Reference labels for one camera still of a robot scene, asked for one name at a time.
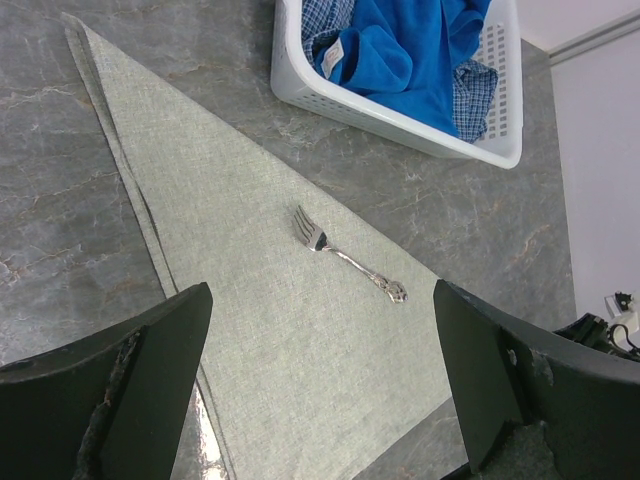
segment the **black plastic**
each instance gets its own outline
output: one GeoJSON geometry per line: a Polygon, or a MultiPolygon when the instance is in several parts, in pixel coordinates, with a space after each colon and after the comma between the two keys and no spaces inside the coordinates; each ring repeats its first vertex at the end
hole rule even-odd
{"type": "Polygon", "coordinates": [[[628,293],[616,292],[615,299],[621,311],[629,311],[631,303],[633,302],[633,295],[629,295],[628,293]]]}
{"type": "Polygon", "coordinates": [[[0,479],[168,479],[211,305],[194,286],[0,368],[0,479]]]}
{"type": "Polygon", "coordinates": [[[636,478],[638,363],[518,320],[442,280],[434,300],[474,473],[510,431],[535,419],[563,478],[636,478]]]}

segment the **black cable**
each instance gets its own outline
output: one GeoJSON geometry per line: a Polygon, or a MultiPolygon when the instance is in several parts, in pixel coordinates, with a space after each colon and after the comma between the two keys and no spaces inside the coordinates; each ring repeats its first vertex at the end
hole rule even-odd
{"type": "Polygon", "coordinates": [[[614,323],[613,325],[611,325],[611,328],[609,329],[609,341],[617,348],[624,350],[620,345],[618,345],[613,337],[613,334],[616,331],[616,328],[618,327],[622,327],[622,329],[624,330],[624,334],[627,337],[627,343],[629,345],[631,345],[631,350],[628,352],[631,355],[640,355],[640,348],[638,348],[638,346],[633,343],[630,339],[629,339],[629,328],[624,325],[623,323],[614,323]]]}

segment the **white wall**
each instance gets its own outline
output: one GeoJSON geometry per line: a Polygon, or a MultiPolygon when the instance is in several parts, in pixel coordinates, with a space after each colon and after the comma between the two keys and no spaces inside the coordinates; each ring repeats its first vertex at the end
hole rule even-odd
{"type": "Polygon", "coordinates": [[[552,68],[578,315],[640,301],[639,59],[636,31],[552,68]]]}
{"type": "Polygon", "coordinates": [[[640,8],[640,0],[516,0],[522,38],[542,50],[640,8]]]}

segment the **checkered fabric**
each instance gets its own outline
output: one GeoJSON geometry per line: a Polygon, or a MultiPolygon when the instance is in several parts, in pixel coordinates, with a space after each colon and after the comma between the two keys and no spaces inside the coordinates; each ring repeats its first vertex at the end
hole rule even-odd
{"type": "Polygon", "coordinates": [[[311,65],[314,51],[331,45],[351,26],[355,0],[304,0],[302,3],[302,48],[311,65]]]}
{"type": "Polygon", "coordinates": [[[487,114],[498,84],[498,72],[475,60],[453,72],[453,123],[458,137],[473,143],[487,131],[487,114]]]}

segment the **clothes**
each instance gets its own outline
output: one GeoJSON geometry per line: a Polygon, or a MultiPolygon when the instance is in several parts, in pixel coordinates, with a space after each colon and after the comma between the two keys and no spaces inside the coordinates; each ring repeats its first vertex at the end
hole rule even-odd
{"type": "MultiPolygon", "coordinates": [[[[489,0],[353,1],[303,4],[303,39],[319,35],[329,12],[332,25],[353,16],[351,28],[323,32],[327,47],[339,36],[344,51],[329,80],[465,141],[481,137],[497,73],[464,62],[478,48],[489,0]]],[[[311,62],[320,75],[327,47],[311,62]]],[[[307,41],[305,53],[311,51],[307,41]]]]}
{"type": "MultiPolygon", "coordinates": [[[[445,133],[453,123],[453,65],[440,0],[358,0],[339,35],[329,80],[445,133]]],[[[321,51],[315,57],[322,74],[321,51]]]]}
{"type": "Polygon", "coordinates": [[[473,143],[487,131],[487,114],[498,85],[498,72],[475,60],[453,72],[453,121],[459,138],[473,143]]]}
{"type": "Polygon", "coordinates": [[[302,48],[313,65],[314,50],[331,45],[351,25],[355,0],[304,0],[302,48]]]}

